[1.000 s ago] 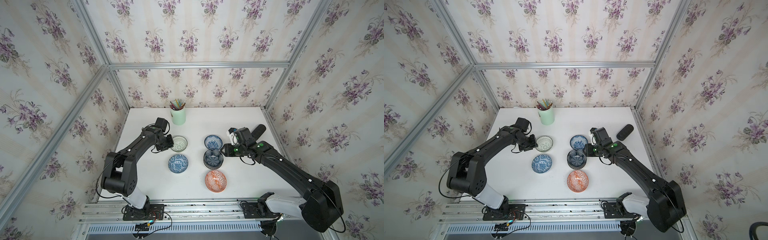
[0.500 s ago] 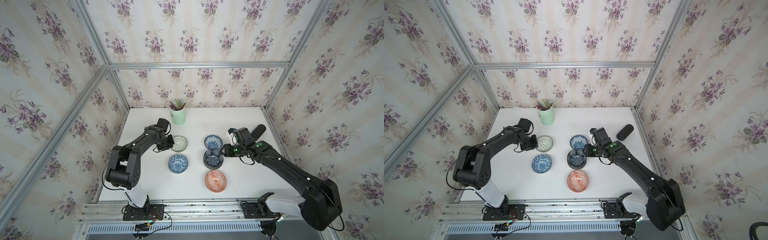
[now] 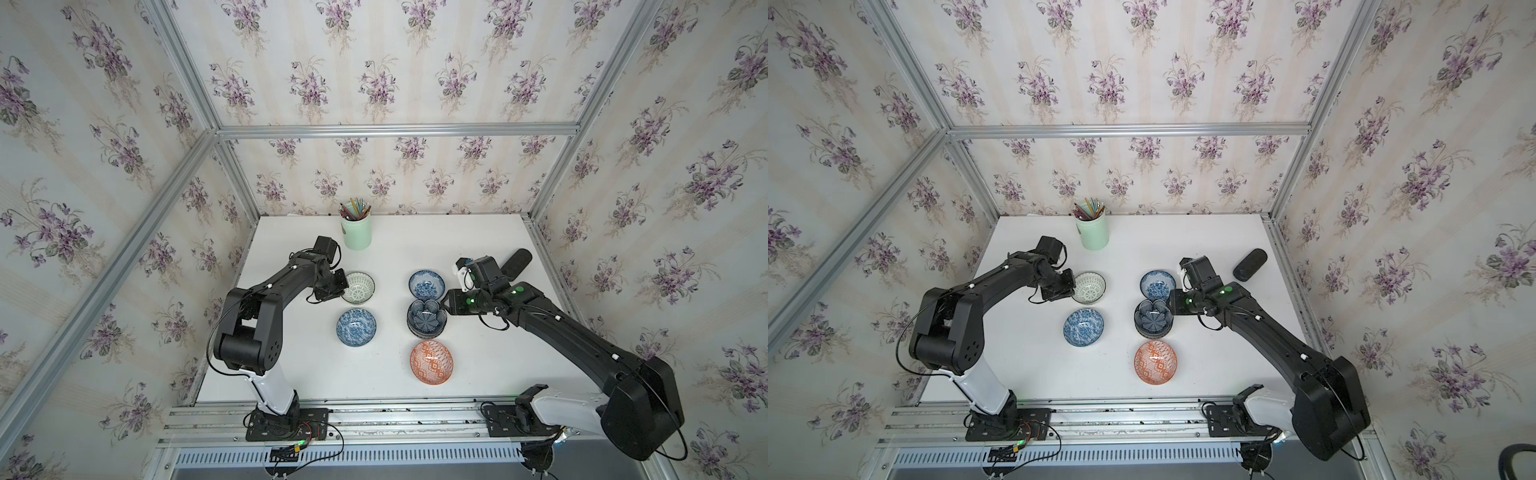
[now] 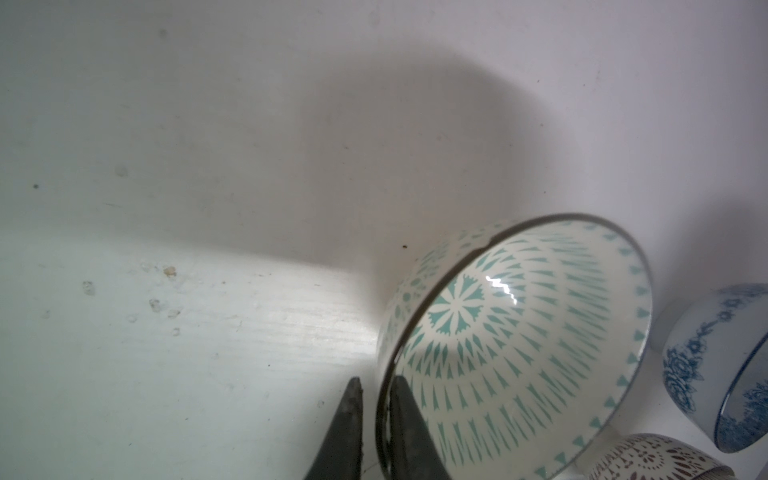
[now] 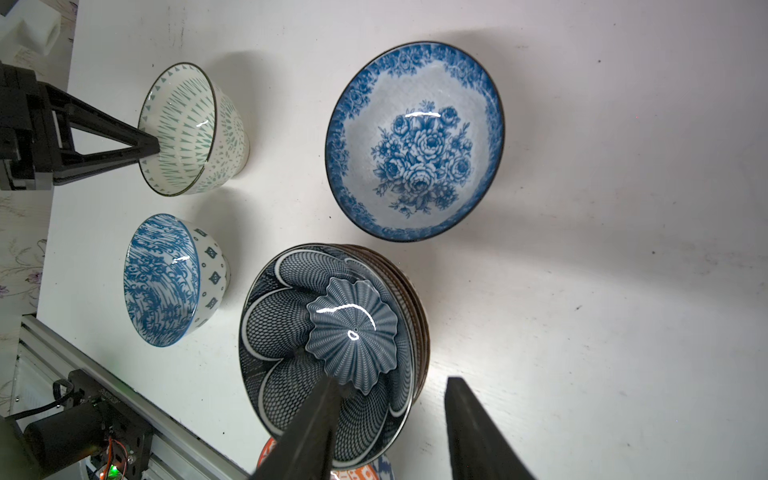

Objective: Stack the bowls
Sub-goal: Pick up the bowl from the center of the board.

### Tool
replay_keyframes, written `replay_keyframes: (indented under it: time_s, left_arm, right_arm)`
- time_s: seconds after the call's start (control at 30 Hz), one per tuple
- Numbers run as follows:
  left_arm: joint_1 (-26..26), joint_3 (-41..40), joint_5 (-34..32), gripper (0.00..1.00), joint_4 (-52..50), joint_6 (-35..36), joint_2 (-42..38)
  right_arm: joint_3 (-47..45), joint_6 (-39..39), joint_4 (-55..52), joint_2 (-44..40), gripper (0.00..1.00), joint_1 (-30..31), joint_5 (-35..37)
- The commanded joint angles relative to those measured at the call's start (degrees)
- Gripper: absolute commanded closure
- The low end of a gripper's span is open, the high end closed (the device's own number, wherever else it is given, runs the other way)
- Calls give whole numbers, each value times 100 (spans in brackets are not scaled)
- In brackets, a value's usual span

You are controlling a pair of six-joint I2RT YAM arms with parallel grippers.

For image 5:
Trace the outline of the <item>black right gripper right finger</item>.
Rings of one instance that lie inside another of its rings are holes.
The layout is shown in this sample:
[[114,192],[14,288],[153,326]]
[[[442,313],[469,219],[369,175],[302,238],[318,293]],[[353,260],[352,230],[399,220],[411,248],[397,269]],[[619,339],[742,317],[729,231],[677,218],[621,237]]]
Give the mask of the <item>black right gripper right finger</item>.
[[534,479],[463,378],[448,378],[444,406],[453,479]]

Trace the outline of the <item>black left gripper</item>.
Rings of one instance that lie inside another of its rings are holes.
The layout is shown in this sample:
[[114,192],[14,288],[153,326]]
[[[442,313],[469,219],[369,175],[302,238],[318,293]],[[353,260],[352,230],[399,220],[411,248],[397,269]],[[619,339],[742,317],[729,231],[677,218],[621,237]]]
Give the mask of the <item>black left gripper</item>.
[[[81,154],[73,130],[129,148]],[[50,190],[137,163],[158,153],[156,137],[46,82],[1,65],[1,189]]]

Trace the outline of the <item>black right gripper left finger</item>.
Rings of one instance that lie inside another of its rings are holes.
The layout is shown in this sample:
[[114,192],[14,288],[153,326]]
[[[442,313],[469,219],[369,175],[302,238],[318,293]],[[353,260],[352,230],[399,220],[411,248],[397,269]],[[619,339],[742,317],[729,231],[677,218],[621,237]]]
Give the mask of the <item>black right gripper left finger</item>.
[[335,379],[319,380],[251,479],[329,479],[341,406]]

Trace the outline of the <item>orange patterned bowl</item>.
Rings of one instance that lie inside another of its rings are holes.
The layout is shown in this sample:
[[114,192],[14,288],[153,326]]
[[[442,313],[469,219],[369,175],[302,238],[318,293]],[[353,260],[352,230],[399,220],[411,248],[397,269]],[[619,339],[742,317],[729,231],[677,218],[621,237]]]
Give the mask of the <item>orange patterned bowl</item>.
[[[277,441],[270,437],[261,450],[259,455],[257,469],[266,461],[268,456],[276,448]],[[394,480],[396,479],[392,463],[386,455],[373,460],[372,462],[355,469],[350,470],[331,470],[330,479],[335,480]]]

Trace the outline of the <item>pink striped bowl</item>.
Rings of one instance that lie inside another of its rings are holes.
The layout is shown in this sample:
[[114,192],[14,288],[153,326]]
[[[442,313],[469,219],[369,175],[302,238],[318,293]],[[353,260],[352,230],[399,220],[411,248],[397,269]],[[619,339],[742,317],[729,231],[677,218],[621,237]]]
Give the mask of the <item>pink striped bowl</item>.
[[416,375],[417,386],[414,396],[414,399],[417,399],[420,396],[426,383],[426,377],[428,375],[430,363],[431,345],[427,315],[413,283],[397,265],[395,265],[380,253],[368,247],[354,244],[337,244],[337,247],[349,250],[354,255],[362,256],[366,260],[371,260],[377,265],[388,268],[391,271],[389,276],[397,277],[398,282],[401,285],[401,290],[410,296],[410,312],[415,315],[415,319],[412,321],[412,324],[414,325],[416,333],[416,351],[419,353],[419,373]]

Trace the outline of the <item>white green patterned bowl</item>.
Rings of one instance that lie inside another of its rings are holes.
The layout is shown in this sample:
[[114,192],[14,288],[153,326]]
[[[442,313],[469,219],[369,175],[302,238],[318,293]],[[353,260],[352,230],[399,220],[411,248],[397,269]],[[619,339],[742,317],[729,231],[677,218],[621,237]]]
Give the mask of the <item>white green patterned bowl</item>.
[[138,129],[159,152],[139,161],[145,182],[161,196],[205,193],[239,174],[250,141],[233,101],[193,63],[168,67],[153,83]]

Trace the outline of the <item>dark navy petal bowl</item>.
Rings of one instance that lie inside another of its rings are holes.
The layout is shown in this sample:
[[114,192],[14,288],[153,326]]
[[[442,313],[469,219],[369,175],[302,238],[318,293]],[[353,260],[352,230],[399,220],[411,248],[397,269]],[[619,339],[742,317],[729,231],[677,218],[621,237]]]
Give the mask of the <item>dark navy petal bowl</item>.
[[340,385],[338,469],[382,456],[418,399],[415,315],[390,273],[337,244],[301,244],[263,267],[243,307],[242,378],[272,437],[282,437],[319,380]]

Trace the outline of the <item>blue floral swirl bowl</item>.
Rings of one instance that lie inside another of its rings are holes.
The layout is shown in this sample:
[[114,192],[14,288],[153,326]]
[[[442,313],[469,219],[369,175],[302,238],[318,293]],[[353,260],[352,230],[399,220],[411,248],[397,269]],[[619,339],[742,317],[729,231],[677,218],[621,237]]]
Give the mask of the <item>blue floral swirl bowl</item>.
[[135,231],[126,252],[123,290],[139,336],[169,347],[217,312],[231,274],[214,237],[167,213],[155,214]]

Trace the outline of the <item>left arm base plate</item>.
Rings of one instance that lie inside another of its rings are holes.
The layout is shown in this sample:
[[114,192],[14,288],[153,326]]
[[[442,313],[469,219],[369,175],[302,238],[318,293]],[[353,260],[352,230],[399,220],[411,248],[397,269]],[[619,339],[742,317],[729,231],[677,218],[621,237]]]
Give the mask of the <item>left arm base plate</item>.
[[52,384],[53,400],[1,419],[1,455],[34,479],[82,460],[96,479],[140,479],[149,466],[154,428],[83,369]]

